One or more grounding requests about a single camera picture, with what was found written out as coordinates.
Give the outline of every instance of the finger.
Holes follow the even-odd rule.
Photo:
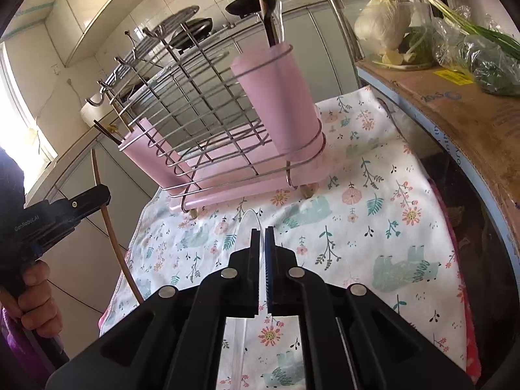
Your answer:
[[[22,316],[22,311],[18,306],[16,299],[2,287],[0,287],[0,304],[5,308],[7,314],[9,314],[12,319],[20,318]]]
[[[27,286],[36,286],[49,278],[49,266],[39,260],[23,272],[23,280]]]
[[[51,289],[48,281],[27,288],[18,298],[18,306],[23,312],[32,311],[38,306],[42,306],[51,297]]]
[[[22,315],[22,325],[27,330],[34,330],[53,319],[56,314],[58,314],[58,305],[56,305],[53,298],[50,298],[42,306]]]
[[[60,334],[61,330],[63,330],[63,317],[61,316],[61,312],[58,311],[58,314],[56,314],[53,319],[47,321],[36,330],[41,337],[56,337],[58,334]]]

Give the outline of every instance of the yellow label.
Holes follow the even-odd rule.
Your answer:
[[[469,85],[473,83],[471,77],[459,71],[454,72],[451,70],[437,70],[433,73],[443,77],[446,80],[449,80],[450,82],[453,82],[456,85]]]

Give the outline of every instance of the white patterned cloth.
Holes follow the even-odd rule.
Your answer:
[[[159,191],[142,212],[127,257],[143,296],[166,284],[200,284],[227,265],[231,252],[249,246],[258,218],[262,229],[275,227],[277,244],[295,250],[299,265],[336,286],[365,284],[465,368],[463,284],[420,162],[369,87],[317,105],[334,170],[314,186],[314,196],[305,200],[300,191],[282,189],[206,206],[191,220],[171,214],[167,193]],[[259,315],[246,323],[241,386],[305,388],[297,317],[267,314],[265,284],[260,304]],[[135,307],[120,278],[101,332]],[[228,319],[219,390],[240,387],[232,383],[234,335],[235,320]]]

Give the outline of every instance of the pink cup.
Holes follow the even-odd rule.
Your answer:
[[[274,61],[255,69],[270,60]],[[319,152],[323,136],[320,134],[313,141],[320,130],[317,112],[289,44],[240,54],[233,60],[231,70],[238,76],[279,154],[287,154],[287,161],[297,162]]]
[[[142,118],[139,121],[139,124],[144,128],[144,130],[149,130],[148,135],[153,138],[153,140],[157,143],[161,143],[163,137],[152,127],[152,124],[146,119]],[[136,128],[132,131],[132,133],[128,134],[125,137],[123,143],[119,146],[121,149],[127,142],[131,141],[134,138],[137,138],[139,135],[142,135],[143,131],[136,126]],[[146,135],[142,135],[135,142],[132,142],[128,147],[126,147],[123,152],[130,158],[142,171],[144,171],[147,175],[149,175],[160,187],[166,189],[172,186],[184,185],[186,183],[191,182],[190,177],[188,175],[182,175],[182,172],[188,172],[190,167],[184,161],[179,163],[177,166],[168,167],[172,162],[168,160],[168,158],[164,155],[162,157],[158,157],[158,154],[161,153],[158,146],[152,145],[150,139]],[[161,144],[161,148],[165,152],[169,152],[172,150],[172,147],[168,144],[168,142],[164,141]],[[175,151],[172,151],[169,155],[170,159],[173,161],[179,161],[180,157]],[[177,195],[186,189],[185,186],[181,186],[178,188],[171,189],[168,191],[171,195]]]

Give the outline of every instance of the metal pole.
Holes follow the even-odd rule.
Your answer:
[[[359,49],[359,45],[356,39],[356,35],[354,35],[354,31],[347,19],[343,14],[344,5],[341,0],[328,0],[329,4],[332,8],[332,12],[336,17],[337,24],[340,27],[340,32],[345,41],[345,45],[347,46],[348,54],[350,56],[350,61],[352,61],[352,68],[354,69],[354,75],[356,77],[356,81],[358,86],[360,86],[359,77],[357,74],[357,69],[355,66],[355,62],[361,60],[363,56],[361,55],[361,51]]]

